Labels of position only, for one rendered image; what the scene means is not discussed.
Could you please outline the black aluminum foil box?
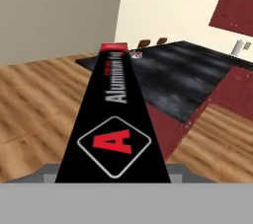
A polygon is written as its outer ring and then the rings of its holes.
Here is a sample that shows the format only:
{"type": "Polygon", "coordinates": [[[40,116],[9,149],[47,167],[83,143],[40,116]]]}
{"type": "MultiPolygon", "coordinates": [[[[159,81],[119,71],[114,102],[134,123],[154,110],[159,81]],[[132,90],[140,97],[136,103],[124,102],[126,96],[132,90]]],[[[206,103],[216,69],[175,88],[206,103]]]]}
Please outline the black aluminum foil box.
{"type": "Polygon", "coordinates": [[[100,46],[56,181],[170,182],[124,42],[100,46]]]}

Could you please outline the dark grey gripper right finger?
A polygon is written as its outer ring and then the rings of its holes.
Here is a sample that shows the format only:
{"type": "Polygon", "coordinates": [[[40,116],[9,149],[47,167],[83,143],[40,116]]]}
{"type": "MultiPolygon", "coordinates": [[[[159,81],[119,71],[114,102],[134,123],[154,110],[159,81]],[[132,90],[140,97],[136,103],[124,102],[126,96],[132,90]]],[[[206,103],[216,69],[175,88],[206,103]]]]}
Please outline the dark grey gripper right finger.
{"type": "Polygon", "coordinates": [[[184,164],[167,164],[166,169],[173,184],[210,183],[211,180],[193,174],[184,164]]]}

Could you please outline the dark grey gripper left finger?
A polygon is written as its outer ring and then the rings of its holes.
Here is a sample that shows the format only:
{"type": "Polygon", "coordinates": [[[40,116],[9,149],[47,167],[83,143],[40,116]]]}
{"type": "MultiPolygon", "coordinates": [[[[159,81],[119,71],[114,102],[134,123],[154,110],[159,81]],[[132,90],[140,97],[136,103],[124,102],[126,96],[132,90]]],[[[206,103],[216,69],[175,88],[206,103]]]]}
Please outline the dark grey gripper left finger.
{"type": "Polygon", "coordinates": [[[9,181],[12,184],[53,184],[59,170],[58,164],[46,164],[36,172],[9,181]]]}

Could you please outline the red base cabinets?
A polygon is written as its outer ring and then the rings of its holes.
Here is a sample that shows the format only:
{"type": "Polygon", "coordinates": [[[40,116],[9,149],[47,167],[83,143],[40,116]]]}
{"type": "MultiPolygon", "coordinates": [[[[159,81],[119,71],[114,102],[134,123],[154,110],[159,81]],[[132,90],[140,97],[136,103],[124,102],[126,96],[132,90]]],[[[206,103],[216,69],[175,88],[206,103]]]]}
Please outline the red base cabinets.
{"type": "Polygon", "coordinates": [[[253,71],[232,67],[212,92],[211,101],[253,120],[253,71]]]}

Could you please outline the white plate with food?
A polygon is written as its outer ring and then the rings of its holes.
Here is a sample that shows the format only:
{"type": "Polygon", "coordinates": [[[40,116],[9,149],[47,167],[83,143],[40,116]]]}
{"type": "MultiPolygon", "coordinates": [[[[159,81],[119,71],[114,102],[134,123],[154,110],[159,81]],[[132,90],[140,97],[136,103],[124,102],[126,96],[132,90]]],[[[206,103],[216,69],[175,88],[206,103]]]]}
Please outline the white plate with food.
{"type": "Polygon", "coordinates": [[[130,52],[130,57],[133,59],[139,59],[143,57],[143,53],[140,50],[133,50],[130,52]]]}

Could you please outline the white paper towel roll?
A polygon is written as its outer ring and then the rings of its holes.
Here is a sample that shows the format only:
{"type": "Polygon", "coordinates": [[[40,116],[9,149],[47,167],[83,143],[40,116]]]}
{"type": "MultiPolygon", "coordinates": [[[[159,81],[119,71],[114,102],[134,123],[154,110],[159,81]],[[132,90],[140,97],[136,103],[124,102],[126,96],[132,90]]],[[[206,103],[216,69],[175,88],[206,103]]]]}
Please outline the white paper towel roll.
{"type": "Polygon", "coordinates": [[[245,44],[245,41],[243,39],[239,39],[236,42],[234,48],[232,49],[231,55],[237,57],[239,55],[241,49],[243,48],[244,44],[245,44]]]}

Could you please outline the red wall cabinets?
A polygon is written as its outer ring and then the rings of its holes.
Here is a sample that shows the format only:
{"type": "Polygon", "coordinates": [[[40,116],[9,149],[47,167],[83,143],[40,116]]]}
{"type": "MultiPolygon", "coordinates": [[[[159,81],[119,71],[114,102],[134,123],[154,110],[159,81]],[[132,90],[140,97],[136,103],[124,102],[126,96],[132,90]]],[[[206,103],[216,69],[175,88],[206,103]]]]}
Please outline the red wall cabinets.
{"type": "Polygon", "coordinates": [[[210,26],[253,37],[253,0],[218,0],[210,26]]]}

